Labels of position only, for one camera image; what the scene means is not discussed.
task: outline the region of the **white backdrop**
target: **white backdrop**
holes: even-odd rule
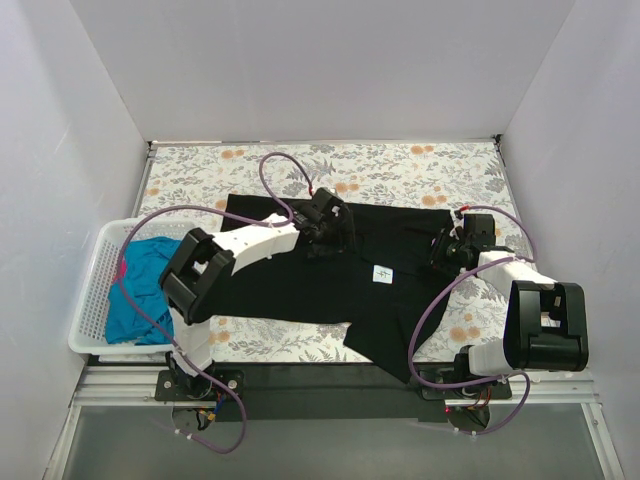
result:
[[[585,289],[589,366],[640,478],[640,4],[578,0],[504,136],[544,273]]]
[[[146,140],[503,133],[574,0],[71,0]]]
[[[0,4],[0,478],[42,478],[83,361],[69,325],[146,145],[67,0]]]

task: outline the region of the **white plastic basket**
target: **white plastic basket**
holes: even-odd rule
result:
[[[107,223],[98,234],[69,332],[69,347],[74,352],[93,355],[127,355],[166,352],[171,348],[169,344],[134,345],[131,342],[110,345],[104,338],[109,312],[108,295],[115,278],[118,252],[138,221],[135,218],[116,220]],[[158,236],[181,240],[189,230],[195,227],[195,223],[184,218],[151,220],[142,227],[134,240]]]

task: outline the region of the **table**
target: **table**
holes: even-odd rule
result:
[[[453,209],[486,204],[515,214],[500,157],[492,142],[387,144],[174,145],[157,148],[139,214],[179,204],[224,209],[229,193],[266,195],[259,159],[281,151],[303,163],[315,188],[335,188],[347,202]],[[307,198],[294,165],[270,160],[266,178],[287,197]],[[207,231],[221,218],[179,212]],[[498,244],[529,254],[518,227],[496,215]],[[438,330],[416,352],[417,362],[453,360],[460,347],[501,338],[507,304],[473,278],[451,295]],[[348,324],[313,325],[272,319],[215,317],[209,344],[218,362],[367,362],[342,345]]]

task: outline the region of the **gray floor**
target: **gray floor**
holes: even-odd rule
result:
[[[512,407],[492,408],[494,421]],[[219,456],[151,420],[168,407],[83,408],[65,479],[596,479],[603,478],[580,405],[528,405],[487,437],[437,432],[413,420],[254,421]],[[238,424],[212,425],[220,444]]]

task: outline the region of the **white tag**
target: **white tag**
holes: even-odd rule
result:
[[[393,283],[393,270],[387,267],[381,267],[380,265],[374,265],[373,281],[391,285]]]

